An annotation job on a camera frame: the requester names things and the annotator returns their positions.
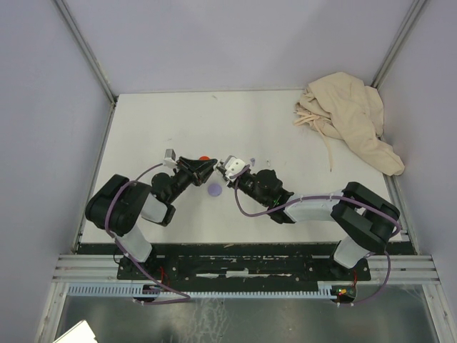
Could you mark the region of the white earbud case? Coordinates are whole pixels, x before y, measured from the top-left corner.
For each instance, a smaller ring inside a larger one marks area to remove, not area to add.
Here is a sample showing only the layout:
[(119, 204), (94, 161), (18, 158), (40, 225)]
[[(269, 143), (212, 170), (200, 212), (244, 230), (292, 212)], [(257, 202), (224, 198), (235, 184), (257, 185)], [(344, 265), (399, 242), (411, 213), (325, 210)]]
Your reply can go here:
[(219, 162), (217, 165), (214, 166), (214, 170), (218, 172), (220, 175), (225, 174), (225, 169), (222, 167), (222, 163)]

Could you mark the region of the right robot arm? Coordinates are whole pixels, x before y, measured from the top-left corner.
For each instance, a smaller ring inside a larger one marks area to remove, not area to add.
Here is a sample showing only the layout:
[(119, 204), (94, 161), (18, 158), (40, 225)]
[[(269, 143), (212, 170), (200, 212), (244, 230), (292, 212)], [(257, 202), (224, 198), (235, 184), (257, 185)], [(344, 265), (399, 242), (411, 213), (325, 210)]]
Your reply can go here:
[(337, 223), (346, 237), (327, 263), (335, 279), (345, 279), (361, 259), (384, 253), (390, 238), (401, 230), (397, 207), (358, 182), (329, 194), (303, 195), (285, 190), (274, 170), (252, 173), (234, 156), (215, 170), (234, 189), (236, 204), (247, 217), (267, 215), (278, 224)]

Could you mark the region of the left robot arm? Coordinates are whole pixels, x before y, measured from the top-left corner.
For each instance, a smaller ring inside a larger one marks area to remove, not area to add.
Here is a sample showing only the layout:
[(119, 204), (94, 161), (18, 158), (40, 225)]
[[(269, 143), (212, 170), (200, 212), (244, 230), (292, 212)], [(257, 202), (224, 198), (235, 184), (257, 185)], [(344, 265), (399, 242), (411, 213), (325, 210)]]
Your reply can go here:
[(130, 180), (113, 175), (90, 198), (85, 208), (86, 220), (104, 230), (119, 249), (134, 260), (133, 269), (141, 278), (152, 278), (157, 273), (158, 262), (152, 257), (151, 243), (137, 225), (139, 217), (167, 226), (176, 212), (173, 202), (189, 186), (206, 183), (217, 163), (217, 159), (209, 158), (176, 158), (174, 150), (169, 149), (161, 163), (146, 171), (166, 166), (174, 171), (172, 175), (155, 174), (148, 184), (139, 178)]

